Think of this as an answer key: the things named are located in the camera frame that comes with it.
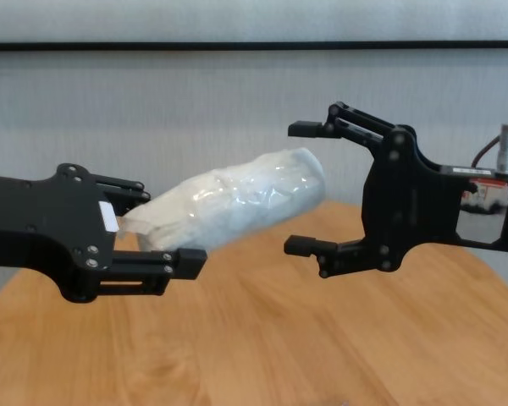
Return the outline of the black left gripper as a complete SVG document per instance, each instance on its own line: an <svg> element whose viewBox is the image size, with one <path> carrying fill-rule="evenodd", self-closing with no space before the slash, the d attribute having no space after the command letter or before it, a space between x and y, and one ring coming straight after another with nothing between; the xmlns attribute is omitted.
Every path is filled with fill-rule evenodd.
<svg viewBox="0 0 508 406"><path fill-rule="evenodd" d="M74 303L97 295L163 295L172 279L197 279L207 252L113 252L115 217L151 198L140 181L71 164L43 180L0 177L0 266L38 271Z"/></svg>

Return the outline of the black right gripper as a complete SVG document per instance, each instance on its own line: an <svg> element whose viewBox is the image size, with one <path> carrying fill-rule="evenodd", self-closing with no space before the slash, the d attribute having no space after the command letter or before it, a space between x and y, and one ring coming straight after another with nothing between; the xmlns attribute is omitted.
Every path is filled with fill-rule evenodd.
<svg viewBox="0 0 508 406"><path fill-rule="evenodd" d="M284 242L287 255L315 256L321 278L372 269L393 272L420 244L508 252L508 205L494 241L463 238L457 232L463 194L476 192L482 180L508 187L508 175L431 162L420 152L411 127L388 123L342 101L329 106L324 123L292 123L288 136L347 139L368 149L379 147L363 189L364 239L335 243L291 235Z"/></svg>

